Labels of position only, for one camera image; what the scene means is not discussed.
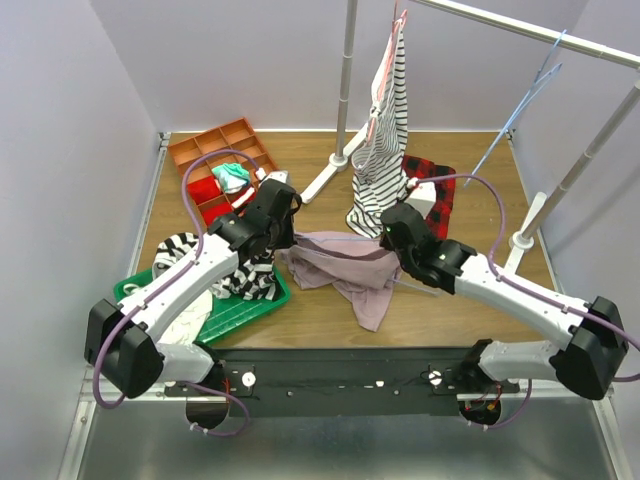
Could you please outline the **mauve pink tank top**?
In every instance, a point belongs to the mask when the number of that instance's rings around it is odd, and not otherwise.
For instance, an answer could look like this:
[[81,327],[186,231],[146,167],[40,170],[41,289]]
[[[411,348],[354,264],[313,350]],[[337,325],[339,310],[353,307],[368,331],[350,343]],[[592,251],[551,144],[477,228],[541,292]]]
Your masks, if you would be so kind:
[[280,256],[300,289],[333,286],[371,332],[379,329],[402,273],[396,255],[376,240],[345,232],[297,233]]

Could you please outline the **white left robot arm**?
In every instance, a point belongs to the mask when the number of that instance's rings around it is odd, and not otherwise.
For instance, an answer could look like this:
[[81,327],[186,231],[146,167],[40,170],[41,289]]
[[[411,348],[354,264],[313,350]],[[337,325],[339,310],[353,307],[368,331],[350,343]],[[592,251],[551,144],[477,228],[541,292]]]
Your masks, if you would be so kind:
[[118,304],[97,302],[88,315],[84,358],[94,368],[98,404],[119,404],[101,396],[101,379],[129,399],[168,381],[188,382],[201,395],[214,393],[222,372],[213,354],[196,344],[165,344],[161,337],[203,292],[248,259],[292,246],[293,216],[300,206],[293,187],[267,179],[247,207],[217,218],[166,273]]

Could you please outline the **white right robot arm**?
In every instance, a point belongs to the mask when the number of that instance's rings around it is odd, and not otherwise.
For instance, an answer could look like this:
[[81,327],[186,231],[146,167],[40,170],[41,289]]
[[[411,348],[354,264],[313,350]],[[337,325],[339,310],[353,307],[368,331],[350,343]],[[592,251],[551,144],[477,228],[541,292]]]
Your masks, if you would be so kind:
[[458,370],[467,389],[537,379],[556,381],[589,400],[606,395],[629,350],[614,302],[604,297],[586,302],[519,276],[508,278],[472,247],[438,240],[407,203],[384,211],[381,222],[381,246],[397,255],[413,279],[507,313],[542,335],[539,342],[478,341]]

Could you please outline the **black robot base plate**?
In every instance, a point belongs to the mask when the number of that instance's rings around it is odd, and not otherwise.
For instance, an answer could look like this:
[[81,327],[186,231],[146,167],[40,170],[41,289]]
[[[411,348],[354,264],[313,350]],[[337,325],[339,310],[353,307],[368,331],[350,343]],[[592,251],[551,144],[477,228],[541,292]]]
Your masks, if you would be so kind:
[[229,417],[428,414],[456,416],[460,396],[490,399],[519,391],[475,366],[476,347],[224,348],[206,385],[235,396],[209,398],[183,382],[186,417],[208,428]]

